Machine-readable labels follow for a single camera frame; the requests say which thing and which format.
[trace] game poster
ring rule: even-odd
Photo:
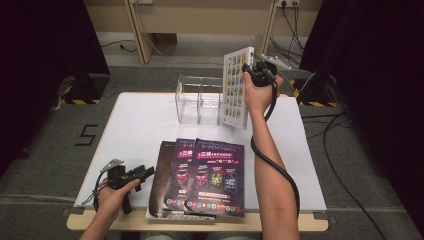
[[[244,217],[244,145],[197,139],[185,210]]]
[[[164,197],[164,209],[183,210],[192,162],[195,140],[178,138],[169,172],[168,191]]]

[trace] transparent acrylic box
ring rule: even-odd
[[[180,76],[175,103],[180,123],[221,124],[222,78]]]

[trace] magazine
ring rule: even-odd
[[[236,128],[247,127],[248,115],[244,101],[245,85],[242,66],[246,63],[252,68],[253,60],[253,47],[247,47],[224,56],[221,120]]]
[[[197,139],[185,210],[244,217],[244,145]]]
[[[184,211],[167,210],[167,206],[164,204],[164,198],[168,191],[168,181],[171,162],[174,157],[174,149],[175,142],[163,141],[161,143],[146,217],[160,220],[215,220],[214,216],[187,214]]]
[[[192,161],[194,140],[178,138],[175,142],[171,161],[168,191],[165,194],[164,209],[184,210],[187,192],[189,165]]]

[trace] table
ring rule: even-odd
[[[141,164],[156,166],[160,143],[180,138],[203,138],[245,145],[246,217],[220,218],[205,224],[169,223],[145,218],[153,177],[142,184],[140,192],[130,195],[134,211],[120,214],[112,230],[126,231],[261,231],[258,201],[254,187],[254,154],[250,151],[252,129],[235,129],[229,126],[180,124],[177,119],[173,93],[122,93],[115,103],[103,136],[97,147],[87,175],[81,186],[75,206],[90,195],[99,170],[110,160],[125,161],[127,169]],[[301,202],[300,231],[325,231],[326,218],[317,213],[326,211],[315,168],[306,142],[303,123],[295,98],[280,97],[268,121],[274,141],[285,161],[287,171],[296,181]],[[70,214],[68,228],[83,230],[95,212],[86,208],[82,214]]]

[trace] forearm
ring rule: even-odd
[[[113,217],[105,213],[97,212],[93,221],[88,225],[87,230],[80,240],[103,240],[105,239],[110,226],[114,221]]]
[[[263,115],[253,114],[251,119],[258,150],[285,169]],[[299,239],[291,184],[258,156],[255,156],[255,183],[264,239]]]

